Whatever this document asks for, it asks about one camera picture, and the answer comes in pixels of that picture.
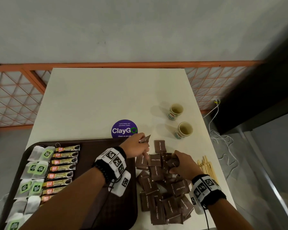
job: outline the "cup rim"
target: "cup rim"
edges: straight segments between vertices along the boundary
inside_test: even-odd
[[[175,113],[175,112],[172,110],[172,106],[173,106],[173,105],[179,105],[179,106],[182,108],[181,113]],[[171,104],[171,106],[170,106],[169,108],[170,108],[170,110],[171,110],[174,114],[176,114],[176,115],[180,115],[180,114],[182,114],[182,112],[184,111],[183,106],[182,106],[181,104],[179,104],[179,103],[173,103],[173,104]]]
[[[181,132],[181,130],[180,130],[180,124],[182,124],[182,123],[187,123],[187,124],[189,124],[190,126],[191,126],[191,128],[192,128],[192,132],[190,133],[190,134],[188,134],[188,135],[186,135],[186,134],[183,134],[182,132]],[[192,133],[193,133],[193,127],[192,127],[192,125],[190,124],[190,123],[188,123],[188,122],[181,122],[179,125],[178,125],[178,130],[179,130],[179,132],[181,133],[181,134],[183,134],[183,135],[185,135],[185,136],[189,136],[189,135],[191,135]]]

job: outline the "hand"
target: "hand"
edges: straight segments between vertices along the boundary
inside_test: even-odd
[[[127,158],[132,158],[143,154],[149,159],[147,152],[149,151],[148,143],[139,143],[139,140],[145,137],[143,132],[134,134],[126,139],[120,147],[125,151]]]
[[[203,174],[203,171],[195,163],[192,157],[183,152],[176,151],[174,153],[179,159],[179,166],[170,169],[171,174],[179,174],[184,179],[192,181],[199,174]]]

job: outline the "person's left arm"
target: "person's left arm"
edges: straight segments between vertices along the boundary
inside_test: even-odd
[[[139,143],[144,136],[144,133],[134,134],[120,145],[127,158],[142,153],[148,156],[149,144]],[[104,184],[102,172],[96,167],[91,168],[42,205],[20,230],[80,229]]]

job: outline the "forearm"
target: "forearm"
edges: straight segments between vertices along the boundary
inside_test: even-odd
[[[100,170],[91,168],[42,205],[20,230],[80,229],[104,183]]]
[[[253,230],[253,227],[226,200],[219,199],[208,210],[218,230]]]

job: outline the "person's left hand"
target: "person's left hand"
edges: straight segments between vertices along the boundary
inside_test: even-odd
[[[147,152],[149,151],[148,143],[139,143],[139,140],[145,137],[143,132],[134,134],[126,139],[120,147],[125,151],[127,158],[132,158],[143,154],[148,159]]]

